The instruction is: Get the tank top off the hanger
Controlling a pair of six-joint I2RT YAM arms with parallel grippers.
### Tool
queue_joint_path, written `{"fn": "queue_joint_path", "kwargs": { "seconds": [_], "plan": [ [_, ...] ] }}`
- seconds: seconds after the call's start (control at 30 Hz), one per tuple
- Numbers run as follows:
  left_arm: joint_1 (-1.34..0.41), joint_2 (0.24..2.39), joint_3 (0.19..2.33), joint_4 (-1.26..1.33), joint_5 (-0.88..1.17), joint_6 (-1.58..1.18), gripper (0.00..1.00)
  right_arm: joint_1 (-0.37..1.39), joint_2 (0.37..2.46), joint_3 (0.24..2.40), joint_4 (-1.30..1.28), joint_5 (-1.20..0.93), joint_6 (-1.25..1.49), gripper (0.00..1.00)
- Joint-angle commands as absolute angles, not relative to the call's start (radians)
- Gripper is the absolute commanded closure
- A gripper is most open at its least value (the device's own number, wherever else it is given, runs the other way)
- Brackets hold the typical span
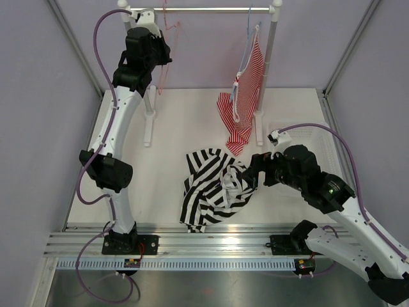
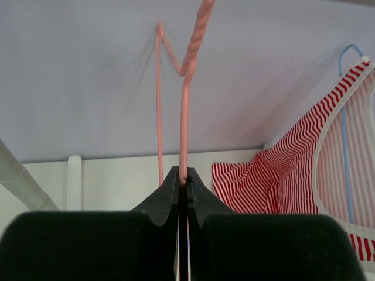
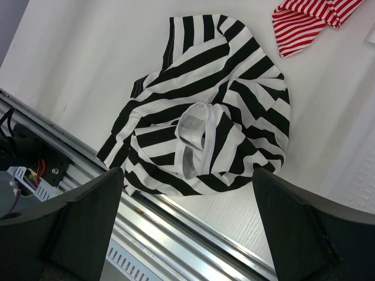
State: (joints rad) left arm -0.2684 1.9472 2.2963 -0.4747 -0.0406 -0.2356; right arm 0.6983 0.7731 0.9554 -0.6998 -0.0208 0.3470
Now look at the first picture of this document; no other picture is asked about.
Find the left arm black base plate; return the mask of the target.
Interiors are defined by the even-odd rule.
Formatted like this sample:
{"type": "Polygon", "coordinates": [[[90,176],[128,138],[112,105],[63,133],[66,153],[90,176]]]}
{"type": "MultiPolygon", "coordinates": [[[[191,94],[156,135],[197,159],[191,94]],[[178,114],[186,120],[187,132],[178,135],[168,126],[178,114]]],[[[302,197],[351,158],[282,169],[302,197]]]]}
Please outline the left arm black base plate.
{"type": "Polygon", "coordinates": [[[103,255],[156,255],[158,253],[158,235],[138,235],[132,238],[128,235],[124,237],[114,237],[107,235],[102,246],[103,255]]]}

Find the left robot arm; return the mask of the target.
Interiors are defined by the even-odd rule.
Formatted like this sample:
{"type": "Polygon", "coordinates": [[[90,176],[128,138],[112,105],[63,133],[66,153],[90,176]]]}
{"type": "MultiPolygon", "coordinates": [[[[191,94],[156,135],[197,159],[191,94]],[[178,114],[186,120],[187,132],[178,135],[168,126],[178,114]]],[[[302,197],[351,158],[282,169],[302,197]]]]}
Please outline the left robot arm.
{"type": "Polygon", "coordinates": [[[122,156],[130,122],[138,105],[146,98],[154,68],[172,59],[163,33],[154,33],[146,27],[128,30],[125,45],[111,78],[111,110],[91,149],[81,150],[79,155],[88,176],[102,190],[111,208],[112,226],[104,232],[104,255],[139,254],[144,243],[158,241],[154,235],[140,237],[137,234],[128,197],[133,167],[123,162],[122,156]]]}

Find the black white striped tank top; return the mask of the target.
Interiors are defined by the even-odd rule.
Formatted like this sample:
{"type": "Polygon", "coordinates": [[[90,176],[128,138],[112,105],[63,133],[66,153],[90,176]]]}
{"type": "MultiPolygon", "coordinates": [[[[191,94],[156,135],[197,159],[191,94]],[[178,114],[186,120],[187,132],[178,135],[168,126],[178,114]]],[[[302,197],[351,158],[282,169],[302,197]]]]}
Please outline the black white striped tank top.
{"type": "Polygon", "coordinates": [[[220,148],[186,155],[189,176],[183,182],[179,222],[189,233],[204,233],[248,204],[256,191],[243,178],[245,164],[220,148]]]}

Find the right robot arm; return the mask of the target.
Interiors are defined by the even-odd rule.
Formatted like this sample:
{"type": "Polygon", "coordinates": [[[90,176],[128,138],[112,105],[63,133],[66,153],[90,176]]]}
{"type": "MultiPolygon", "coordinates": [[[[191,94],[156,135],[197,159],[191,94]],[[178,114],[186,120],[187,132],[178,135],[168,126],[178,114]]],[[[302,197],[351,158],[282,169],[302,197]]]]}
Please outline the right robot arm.
{"type": "Polygon", "coordinates": [[[308,249],[347,267],[367,282],[383,301],[397,306],[408,300],[407,249],[393,250],[381,237],[390,235],[375,220],[366,221],[353,189],[340,177],[320,169],[316,156],[303,145],[290,146],[282,153],[254,154],[242,178],[258,186],[259,173],[265,186],[283,184],[298,190],[308,205],[339,223],[360,243],[356,248],[303,220],[291,232],[290,246],[296,253],[308,249]]]}

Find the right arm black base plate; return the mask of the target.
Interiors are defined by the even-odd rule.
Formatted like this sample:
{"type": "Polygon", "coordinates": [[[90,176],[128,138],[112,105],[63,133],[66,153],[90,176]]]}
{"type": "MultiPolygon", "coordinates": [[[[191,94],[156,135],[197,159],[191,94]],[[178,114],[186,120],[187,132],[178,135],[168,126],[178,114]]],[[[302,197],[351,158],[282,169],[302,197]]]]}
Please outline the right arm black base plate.
{"type": "Polygon", "coordinates": [[[303,240],[291,235],[271,235],[265,247],[271,250],[272,255],[277,256],[307,256],[312,253],[303,240]]]}

